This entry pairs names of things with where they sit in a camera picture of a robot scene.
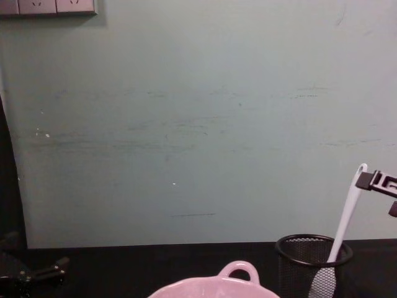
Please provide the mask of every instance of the mesh pen holder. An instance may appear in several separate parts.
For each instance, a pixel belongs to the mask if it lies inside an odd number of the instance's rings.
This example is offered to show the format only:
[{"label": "mesh pen holder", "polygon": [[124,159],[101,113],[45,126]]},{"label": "mesh pen holder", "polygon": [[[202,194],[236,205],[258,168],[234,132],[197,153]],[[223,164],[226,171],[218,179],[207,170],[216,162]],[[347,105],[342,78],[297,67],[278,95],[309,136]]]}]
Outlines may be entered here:
[{"label": "mesh pen holder", "polygon": [[311,284],[321,268],[334,268],[336,288],[327,276],[327,270],[316,277],[322,285],[325,297],[341,297],[338,277],[344,265],[353,257],[353,252],[342,244],[337,260],[327,263],[334,239],[320,235],[291,235],[276,243],[279,254],[279,295],[281,298],[308,298]]}]

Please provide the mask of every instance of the pink ceramic dish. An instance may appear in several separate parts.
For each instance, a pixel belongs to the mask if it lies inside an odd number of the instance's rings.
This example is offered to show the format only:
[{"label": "pink ceramic dish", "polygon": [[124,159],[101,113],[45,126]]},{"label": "pink ceramic dish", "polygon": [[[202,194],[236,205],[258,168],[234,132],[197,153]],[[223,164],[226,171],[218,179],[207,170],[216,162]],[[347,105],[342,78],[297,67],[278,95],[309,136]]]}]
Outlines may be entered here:
[{"label": "pink ceramic dish", "polygon": [[[249,273],[250,281],[230,278],[236,270]],[[250,263],[236,261],[223,268],[218,276],[189,278],[166,286],[149,298],[280,298],[259,283],[258,272]]]}]

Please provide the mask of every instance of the white plastic spoon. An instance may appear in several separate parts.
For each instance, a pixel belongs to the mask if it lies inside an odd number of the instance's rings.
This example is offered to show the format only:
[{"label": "white plastic spoon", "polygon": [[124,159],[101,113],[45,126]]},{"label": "white plastic spoon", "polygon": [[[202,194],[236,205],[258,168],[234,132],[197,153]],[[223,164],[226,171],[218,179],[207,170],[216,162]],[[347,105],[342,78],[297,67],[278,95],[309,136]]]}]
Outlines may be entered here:
[{"label": "white plastic spoon", "polygon": [[[352,183],[347,193],[347,198],[345,202],[345,207],[343,208],[343,213],[339,226],[337,228],[334,243],[332,244],[331,253],[327,263],[333,263],[336,261],[339,250],[341,249],[342,241],[346,233],[346,229],[349,226],[350,219],[355,209],[357,199],[360,197],[361,189],[355,186],[361,172],[367,171],[367,164],[363,163],[358,168],[357,172],[353,177]],[[335,268],[321,268],[313,279],[311,283],[311,288],[309,291],[309,298],[332,298],[334,296],[336,288],[336,278],[335,278]]]}]

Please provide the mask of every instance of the black table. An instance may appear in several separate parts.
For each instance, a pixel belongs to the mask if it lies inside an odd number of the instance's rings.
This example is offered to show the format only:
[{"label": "black table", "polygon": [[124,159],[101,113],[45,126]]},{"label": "black table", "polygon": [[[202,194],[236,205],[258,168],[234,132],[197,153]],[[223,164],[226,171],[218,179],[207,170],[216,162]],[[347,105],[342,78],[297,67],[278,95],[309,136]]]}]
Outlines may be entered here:
[{"label": "black table", "polygon": [[[396,298],[397,240],[359,240],[347,244],[355,255],[348,265],[350,294],[346,297]],[[274,243],[68,248],[12,254],[32,269],[70,257],[62,291],[39,296],[46,298],[147,298],[155,290],[181,279],[217,275],[236,260],[252,263],[261,284],[275,292],[279,275]]]}]

